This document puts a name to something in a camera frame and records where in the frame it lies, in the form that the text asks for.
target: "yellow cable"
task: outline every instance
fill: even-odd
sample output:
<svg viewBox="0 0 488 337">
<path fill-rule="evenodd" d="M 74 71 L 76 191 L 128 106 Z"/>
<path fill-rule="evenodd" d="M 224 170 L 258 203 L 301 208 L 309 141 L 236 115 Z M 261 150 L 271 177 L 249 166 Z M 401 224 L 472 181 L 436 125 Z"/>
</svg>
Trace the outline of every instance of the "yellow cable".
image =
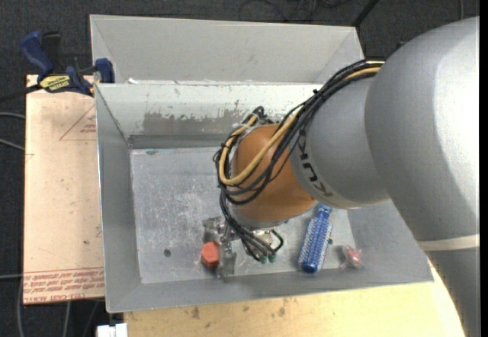
<svg viewBox="0 0 488 337">
<path fill-rule="evenodd" d="M 240 135 L 246 128 L 247 126 L 244 126 L 237 130 L 235 133 L 232 134 L 232 136 L 226 141 L 224 150 L 222 151 L 222 156 L 220 157 L 219 161 L 219 178 L 220 181 L 223 182 L 225 185 L 236 185 L 242 181 L 244 181 L 249 174 L 256 168 L 256 166 L 259 165 L 261 162 L 262 158 L 265 156 L 265 154 L 269 151 L 269 149 L 276 143 L 278 139 L 291 127 L 291 124 L 295 120 L 295 117 L 297 117 L 298 113 L 293 114 L 288 121 L 283 125 L 283 127 L 275 134 L 273 137 L 266 143 L 266 145 L 259 151 L 259 153 L 254 157 L 254 159 L 235 177 L 233 178 L 227 178 L 225 175 L 225 161 L 227 158 L 227 154 L 230 150 L 230 145 L 234 139 Z"/>
<path fill-rule="evenodd" d="M 384 62 L 381 61 L 369 61 L 368 63 L 370 64 L 381 64 L 383 65 Z M 345 79 L 350 79 L 352 77 L 358 76 L 358 75 L 363 75 L 363 74 L 369 74 L 372 72 L 378 72 L 380 70 L 380 67 L 370 67 L 368 69 L 362 69 L 357 72 L 353 72 L 352 74 L 348 75 Z M 225 175 L 225 162 L 227 159 L 227 156 L 230 151 L 230 146 L 232 145 L 233 141 L 235 138 L 237 138 L 241 133 L 243 133 L 247 128 L 252 124 L 252 122 L 255 120 L 256 116 L 252 117 L 249 122 L 236 130 L 235 132 L 232 133 L 232 135 L 227 139 L 225 142 L 225 147 L 222 151 L 222 155 L 220 156 L 220 161 L 219 161 L 219 178 L 222 183 L 225 185 L 236 185 L 242 181 L 244 181 L 249 174 L 259 165 L 265 154 L 269 151 L 269 149 L 276 143 L 276 141 L 284 134 L 285 131 L 287 131 L 293 121 L 295 120 L 295 117 L 298 115 L 298 113 L 293 114 L 288 121 L 284 124 L 284 126 L 275 134 L 273 137 L 266 143 L 266 145 L 259 151 L 259 153 L 254 157 L 254 159 L 235 177 L 233 178 L 227 178 Z"/>
<path fill-rule="evenodd" d="M 350 79 L 352 77 L 357 77 L 358 75 L 363 75 L 363 74 L 370 74 L 372 72 L 379 72 L 381 67 L 370 67 L 369 69 L 362 69 L 358 70 L 357 72 L 353 72 L 349 74 L 345 79 Z"/>
</svg>

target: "wooden board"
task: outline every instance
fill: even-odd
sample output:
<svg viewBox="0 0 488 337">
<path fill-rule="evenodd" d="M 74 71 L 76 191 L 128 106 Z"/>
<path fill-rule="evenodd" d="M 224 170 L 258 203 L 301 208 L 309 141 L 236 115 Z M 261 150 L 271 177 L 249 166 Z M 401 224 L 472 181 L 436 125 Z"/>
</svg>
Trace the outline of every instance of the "wooden board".
<svg viewBox="0 0 488 337">
<path fill-rule="evenodd" d="M 433 283 L 124 314 L 130 337 L 462 337 L 435 270 Z"/>
<path fill-rule="evenodd" d="M 95 101 L 26 100 L 24 304 L 104 296 Z"/>
</svg>

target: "cable bundle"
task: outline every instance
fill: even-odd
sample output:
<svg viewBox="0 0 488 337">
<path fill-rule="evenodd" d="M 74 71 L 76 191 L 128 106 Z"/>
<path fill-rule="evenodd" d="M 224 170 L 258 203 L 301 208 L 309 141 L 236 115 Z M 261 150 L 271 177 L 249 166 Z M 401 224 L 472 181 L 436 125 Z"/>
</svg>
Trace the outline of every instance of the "cable bundle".
<svg viewBox="0 0 488 337">
<path fill-rule="evenodd" d="M 271 230 L 280 240 L 277 248 L 257 238 L 251 230 L 239 225 L 229 212 L 229 202 L 234 205 L 243 205 L 255 200 L 280 174 L 285 162 L 298 144 L 298 134 L 305 131 L 315 113 L 331 96 L 345 86 L 374 76 L 383 65 L 383 61 L 361 60 L 342 70 L 339 70 L 320 90 L 314 91 L 312 97 L 291 109 L 279 123 L 278 128 L 268 143 L 254 157 L 254 159 L 237 175 L 230 177 L 230 156 L 243 135 L 251 127 L 259 124 L 272 123 L 265 116 L 264 108 L 256 108 L 222 143 L 213 160 L 217 167 L 217 177 L 220 188 L 220 208 L 234 233 L 240 237 L 245 250 L 255 259 L 262 260 L 263 256 L 275 257 L 276 251 L 283 245 L 282 238 Z M 275 147 L 270 163 L 249 183 L 247 180 L 255 173 L 265 154 Z M 283 162 L 277 167 L 278 160 L 284 156 Z"/>
</svg>

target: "gray robot arm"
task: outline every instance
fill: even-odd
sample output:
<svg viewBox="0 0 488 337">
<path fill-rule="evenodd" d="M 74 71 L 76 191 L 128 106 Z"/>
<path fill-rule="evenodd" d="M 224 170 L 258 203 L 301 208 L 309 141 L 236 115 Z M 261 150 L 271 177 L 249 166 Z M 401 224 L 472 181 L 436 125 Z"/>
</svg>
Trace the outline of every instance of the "gray robot arm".
<svg viewBox="0 0 488 337">
<path fill-rule="evenodd" d="M 480 335 L 479 18 L 431 30 L 331 97 L 291 156 L 318 201 L 391 198 Z"/>
</svg>

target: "blue clamp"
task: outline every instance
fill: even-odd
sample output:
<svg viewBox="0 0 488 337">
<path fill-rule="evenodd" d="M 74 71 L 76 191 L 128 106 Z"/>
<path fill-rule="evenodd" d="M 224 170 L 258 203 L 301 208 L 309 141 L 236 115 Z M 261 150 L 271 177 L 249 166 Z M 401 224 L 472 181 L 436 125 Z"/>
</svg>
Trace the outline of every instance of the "blue clamp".
<svg viewBox="0 0 488 337">
<path fill-rule="evenodd" d="M 21 42 L 22 53 L 29 62 L 39 66 L 42 71 L 37 77 L 37 84 L 49 93 L 71 91 L 92 96 L 93 84 L 86 81 L 74 67 L 68 66 L 65 72 L 53 73 L 54 65 L 44 51 L 40 38 L 40 32 L 36 30 L 28 34 Z M 114 70 L 107 58 L 97 59 L 95 67 L 89 69 L 99 71 L 101 77 L 99 82 L 115 82 Z"/>
</svg>

